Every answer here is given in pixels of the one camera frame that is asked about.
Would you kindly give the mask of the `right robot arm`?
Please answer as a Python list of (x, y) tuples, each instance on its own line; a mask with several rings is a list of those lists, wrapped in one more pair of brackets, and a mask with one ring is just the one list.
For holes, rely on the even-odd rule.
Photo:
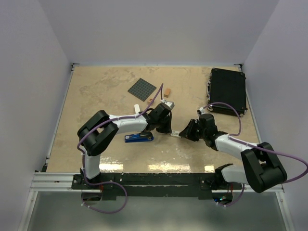
[(198, 119), (191, 119), (179, 136), (191, 141), (202, 139), (207, 147), (242, 161), (241, 167), (226, 164), (216, 169), (214, 183), (220, 189), (226, 189), (236, 182), (247, 184), (255, 192), (261, 193), (287, 180), (286, 170), (269, 143), (232, 140), (228, 133), (218, 130), (211, 114), (202, 114)]

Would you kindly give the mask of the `white staple box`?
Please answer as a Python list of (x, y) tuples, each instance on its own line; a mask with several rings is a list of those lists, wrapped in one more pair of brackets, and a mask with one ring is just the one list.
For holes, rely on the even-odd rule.
[(180, 138), (180, 132), (173, 130), (170, 134), (172, 137)]

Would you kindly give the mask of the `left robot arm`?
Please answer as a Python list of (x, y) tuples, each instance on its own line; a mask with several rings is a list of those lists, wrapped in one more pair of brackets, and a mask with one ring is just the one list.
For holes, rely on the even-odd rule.
[(79, 143), (77, 149), (83, 154), (83, 184), (89, 189), (100, 183), (99, 162), (103, 153), (115, 135), (128, 132), (148, 132), (170, 134), (173, 102), (162, 101), (149, 113), (146, 111), (134, 115), (108, 115), (104, 110), (98, 111), (77, 132)]

